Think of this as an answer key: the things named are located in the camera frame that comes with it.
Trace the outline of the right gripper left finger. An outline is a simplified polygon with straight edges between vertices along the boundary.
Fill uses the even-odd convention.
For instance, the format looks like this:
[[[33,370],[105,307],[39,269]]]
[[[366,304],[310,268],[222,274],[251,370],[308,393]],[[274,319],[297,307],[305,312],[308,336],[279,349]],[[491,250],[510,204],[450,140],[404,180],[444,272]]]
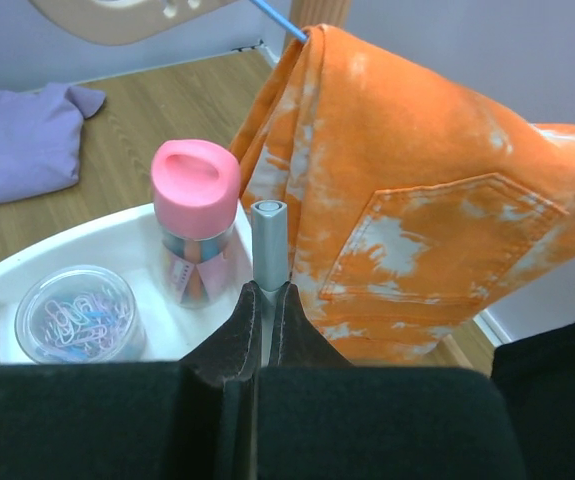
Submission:
[[[181,472],[187,479],[252,473],[262,294],[243,285],[228,320],[181,360]]]

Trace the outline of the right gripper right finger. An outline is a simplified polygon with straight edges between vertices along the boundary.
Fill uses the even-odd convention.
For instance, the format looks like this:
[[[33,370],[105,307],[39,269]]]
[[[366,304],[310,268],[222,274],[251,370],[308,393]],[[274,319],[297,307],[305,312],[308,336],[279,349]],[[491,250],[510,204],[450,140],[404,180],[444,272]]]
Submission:
[[[351,363],[307,319],[296,285],[279,290],[268,364],[260,371],[259,477],[333,479],[340,416],[331,388]]]

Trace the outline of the grey cap white marker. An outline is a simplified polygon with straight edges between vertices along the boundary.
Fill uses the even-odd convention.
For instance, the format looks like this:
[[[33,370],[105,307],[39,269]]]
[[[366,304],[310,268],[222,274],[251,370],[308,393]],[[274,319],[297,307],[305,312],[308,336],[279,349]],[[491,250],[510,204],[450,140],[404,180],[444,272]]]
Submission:
[[[251,206],[253,280],[262,293],[261,365],[269,363],[279,290],[289,280],[287,205],[263,200]]]

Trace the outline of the clear paperclip jar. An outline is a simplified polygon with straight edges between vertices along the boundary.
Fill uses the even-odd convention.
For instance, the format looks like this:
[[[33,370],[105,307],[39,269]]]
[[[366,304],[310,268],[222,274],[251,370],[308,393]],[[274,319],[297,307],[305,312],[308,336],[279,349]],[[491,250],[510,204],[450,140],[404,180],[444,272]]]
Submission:
[[[15,314],[16,340],[38,364],[133,362],[146,332],[126,280],[99,266],[76,265],[35,283]]]

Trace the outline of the pink lid pen tube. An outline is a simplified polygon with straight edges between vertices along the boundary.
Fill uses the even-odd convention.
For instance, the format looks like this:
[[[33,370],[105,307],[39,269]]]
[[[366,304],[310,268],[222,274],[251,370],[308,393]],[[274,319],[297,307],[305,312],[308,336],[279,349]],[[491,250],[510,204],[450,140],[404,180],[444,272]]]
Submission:
[[[164,288],[185,307],[215,302],[233,280],[238,160],[207,140],[169,140],[156,151],[150,176]]]

